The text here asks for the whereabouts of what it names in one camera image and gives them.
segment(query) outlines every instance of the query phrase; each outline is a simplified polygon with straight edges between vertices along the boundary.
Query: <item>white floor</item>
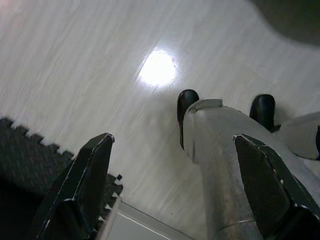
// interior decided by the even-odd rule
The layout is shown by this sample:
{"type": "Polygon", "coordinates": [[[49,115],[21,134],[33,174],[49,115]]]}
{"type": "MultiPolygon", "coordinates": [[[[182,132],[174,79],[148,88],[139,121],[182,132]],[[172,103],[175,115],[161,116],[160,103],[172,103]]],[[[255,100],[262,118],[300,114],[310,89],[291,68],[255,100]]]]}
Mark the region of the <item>white floor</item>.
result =
{"type": "Polygon", "coordinates": [[[320,111],[319,29],[304,42],[268,19],[250,0],[0,0],[0,114],[74,152],[113,134],[109,170],[123,175],[123,200],[204,240],[179,92],[244,113],[269,93],[280,121],[320,111]]]}

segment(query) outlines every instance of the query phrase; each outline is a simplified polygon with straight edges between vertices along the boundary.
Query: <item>wood grain floor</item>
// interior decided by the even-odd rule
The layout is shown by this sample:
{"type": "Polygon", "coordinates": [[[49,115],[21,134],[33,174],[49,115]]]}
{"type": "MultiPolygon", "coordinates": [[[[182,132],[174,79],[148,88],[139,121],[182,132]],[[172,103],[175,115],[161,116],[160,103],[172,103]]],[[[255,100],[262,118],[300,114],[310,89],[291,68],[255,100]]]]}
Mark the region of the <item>wood grain floor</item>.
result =
{"type": "Polygon", "coordinates": [[[123,175],[124,202],[204,240],[200,170],[179,145],[179,92],[244,113],[255,95],[273,94],[280,122],[320,111],[319,29],[295,39],[261,9],[249,0],[0,0],[0,114],[74,152],[113,134],[109,169],[123,175]]]}

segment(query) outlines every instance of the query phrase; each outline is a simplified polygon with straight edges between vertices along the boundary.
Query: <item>black rubber foot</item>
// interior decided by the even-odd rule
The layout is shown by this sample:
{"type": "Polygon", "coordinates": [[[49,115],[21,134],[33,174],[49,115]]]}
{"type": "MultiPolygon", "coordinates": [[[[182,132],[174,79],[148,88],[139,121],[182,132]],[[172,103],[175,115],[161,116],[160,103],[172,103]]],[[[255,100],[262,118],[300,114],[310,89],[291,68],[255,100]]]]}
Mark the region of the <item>black rubber foot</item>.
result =
{"type": "Polygon", "coordinates": [[[275,126],[274,116],[276,101],[269,94],[262,94],[255,97],[250,109],[250,118],[264,126],[271,133],[279,130],[280,125],[275,126]]]}
{"type": "Polygon", "coordinates": [[[179,123],[179,130],[180,130],[180,145],[182,149],[184,149],[184,117],[185,113],[196,101],[199,100],[198,93],[192,89],[187,89],[182,91],[179,94],[178,101],[177,101],[177,107],[176,107],[176,116],[179,123]]]}

